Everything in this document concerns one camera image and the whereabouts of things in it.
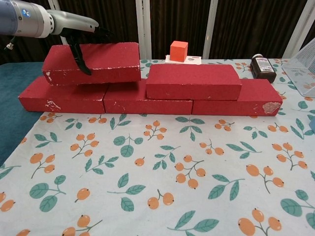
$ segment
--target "bottle cap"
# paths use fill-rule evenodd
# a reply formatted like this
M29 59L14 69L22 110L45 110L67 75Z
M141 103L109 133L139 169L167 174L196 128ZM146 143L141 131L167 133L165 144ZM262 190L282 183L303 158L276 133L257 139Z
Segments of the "bottle cap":
M258 56L263 57L263 55L262 55L262 54L255 54L255 55L252 57L252 59L254 59L255 57L258 57Z

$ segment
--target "clear plastic container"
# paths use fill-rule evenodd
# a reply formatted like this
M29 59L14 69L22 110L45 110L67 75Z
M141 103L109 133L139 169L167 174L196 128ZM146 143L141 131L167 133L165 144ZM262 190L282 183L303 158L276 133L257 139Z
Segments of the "clear plastic container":
M302 96L315 97L315 38L282 65Z

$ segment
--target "robotic arm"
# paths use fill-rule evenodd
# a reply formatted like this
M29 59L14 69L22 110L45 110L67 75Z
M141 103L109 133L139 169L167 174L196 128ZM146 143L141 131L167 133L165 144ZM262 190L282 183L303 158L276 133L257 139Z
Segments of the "robotic arm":
M112 33L100 28L97 21L76 14L46 10L35 3L20 0L0 0L0 34L16 37L46 38L49 34L66 38L78 67L91 75L83 60L79 45L81 32L95 33L110 37ZM7 45L6 50L13 49L14 40Z

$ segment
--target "stacked bricks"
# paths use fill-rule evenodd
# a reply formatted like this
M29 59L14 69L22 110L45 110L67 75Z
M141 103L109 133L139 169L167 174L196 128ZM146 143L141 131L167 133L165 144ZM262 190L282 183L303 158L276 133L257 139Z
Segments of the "stacked bricks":
M187 45L174 42L171 56L185 60ZM19 96L26 110L275 116L282 104L267 80L240 79L231 65L156 64L144 80L137 43L88 44L81 49L92 75L80 71L68 46L53 46L44 76Z

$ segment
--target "bottle label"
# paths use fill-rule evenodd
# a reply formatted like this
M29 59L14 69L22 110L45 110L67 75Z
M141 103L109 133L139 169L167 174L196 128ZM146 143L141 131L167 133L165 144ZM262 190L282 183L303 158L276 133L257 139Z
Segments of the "bottle label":
M267 58L255 58L256 62L259 66L259 69L261 71L270 71L270 72L274 72L270 62L268 61Z

